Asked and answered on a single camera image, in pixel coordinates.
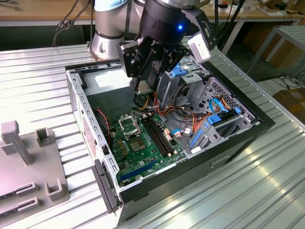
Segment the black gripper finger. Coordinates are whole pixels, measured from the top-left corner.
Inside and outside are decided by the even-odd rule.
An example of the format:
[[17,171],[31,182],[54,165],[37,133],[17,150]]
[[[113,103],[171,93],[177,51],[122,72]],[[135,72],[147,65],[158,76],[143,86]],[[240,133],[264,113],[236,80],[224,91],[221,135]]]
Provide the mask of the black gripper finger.
[[153,50],[150,50],[147,56],[140,53],[137,46],[137,41],[120,42],[117,44],[118,54],[121,61],[122,68],[126,75],[131,77],[131,88],[137,92],[144,72],[149,68],[153,61]]
[[151,72],[147,79],[152,90],[157,89],[160,77],[165,72],[170,72],[187,52],[188,49],[185,46],[164,46],[153,51]]

